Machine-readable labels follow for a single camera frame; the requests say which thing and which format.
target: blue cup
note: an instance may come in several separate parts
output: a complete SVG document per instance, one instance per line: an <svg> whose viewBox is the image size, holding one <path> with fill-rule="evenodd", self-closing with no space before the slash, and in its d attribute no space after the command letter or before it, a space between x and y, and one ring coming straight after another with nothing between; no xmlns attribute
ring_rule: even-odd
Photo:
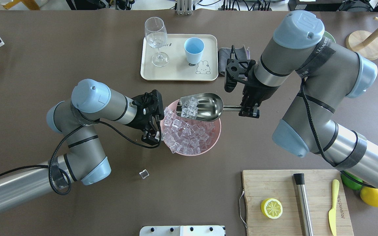
<svg viewBox="0 0 378 236"><path fill-rule="evenodd" d="M189 38L185 44L186 60L191 64L201 61L204 52L204 42L199 38Z"/></svg>

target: brown table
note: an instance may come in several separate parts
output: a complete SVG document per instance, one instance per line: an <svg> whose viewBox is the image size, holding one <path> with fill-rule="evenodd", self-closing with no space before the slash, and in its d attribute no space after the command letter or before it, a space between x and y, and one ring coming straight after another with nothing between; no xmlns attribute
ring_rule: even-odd
<svg viewBox="0 0 378 236"><path fill-rule="evenodd" d="M152 89L168 105L181 95L214 92L238 104L242 86L214 82L148 82L139 74L144 21L164 19L168 33L210 33L218 47L250 47L258 59L286 12L197 10L192 16L160 11L0 11L0 173L48 160L62 138L46 125L46 112L70 97L81 80L93 78L133 97ZM355 30L372 31L378 13L317 12L337 42ZM162 145L148 150L128 143L107 127L97 131L111 175L90 186L73 184L0 214L0 235L136 236L147 225L225 225L227 235L244 235L238 214L243 169L331 169L321 157L294 157L271 135L299 91L291 75L263 102L261 118L225 113L216 146L198 157L171 154ZM345 99L333 119L378 144L378 78L361 97ZM133 138L141 133L116 125ZM144 180L138 172L146 168ZM378 235L378 209L346 190L355 235Z"/></svg>

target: black box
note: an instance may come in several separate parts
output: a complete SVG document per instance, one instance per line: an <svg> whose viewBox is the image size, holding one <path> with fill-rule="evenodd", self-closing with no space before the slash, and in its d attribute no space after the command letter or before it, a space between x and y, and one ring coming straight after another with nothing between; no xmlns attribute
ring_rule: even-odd
<svg viewBox="0 0 378 236"><path fill-rule="evenodd" d="M342 0L316 0L315 2L289 0L288 9L307 11L337 11L341 4Z"/></svg>

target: bowl of ice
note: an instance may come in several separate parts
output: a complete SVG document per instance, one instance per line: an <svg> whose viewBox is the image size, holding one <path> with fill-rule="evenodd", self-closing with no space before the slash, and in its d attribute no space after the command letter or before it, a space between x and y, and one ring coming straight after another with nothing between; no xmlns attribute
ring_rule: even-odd
<svg viewBox="0 0 378 236"><path fill-rule="evenodd" d="M206 153L217 143L221 134L221 120L197 121L176 115L179 100L164 109L160 122L163 141L172 153L197 156Z"/></svg>

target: pink bowl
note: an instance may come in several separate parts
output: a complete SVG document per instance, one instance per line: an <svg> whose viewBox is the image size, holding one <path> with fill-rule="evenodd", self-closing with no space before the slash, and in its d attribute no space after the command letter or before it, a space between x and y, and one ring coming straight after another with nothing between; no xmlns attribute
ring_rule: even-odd
<svg viewBox="0 0 378 236"><path fill-rule="evenodd" d="M167 106L169 109L171 110L175 110L176 107L177 107L177 104L179 103L179 100L175 100L173 103L171 103L169 106ZM187 154L183 154L182 152L179 152L177 151L176 153L180 154L180 155L183 155L183 156L198 156L198 155L201 155L201 154L204 154L206 153L207 151L209 151L211 148L214 147L214 145L217 143L219 137L220 137L220 134L221 134L221 120L220 119L217 119L215 121L213 121L214 125L215 125L215 135L214 137L211 139L211 144L210 144L210 147L206 150L206 151L203 151L201 152L200 154L194 154L194 155L187 155ZM161 130L164 130L165 127L164 127L164 124L163 124L163 120L160 121L160 127L161 127Z"/></svg>

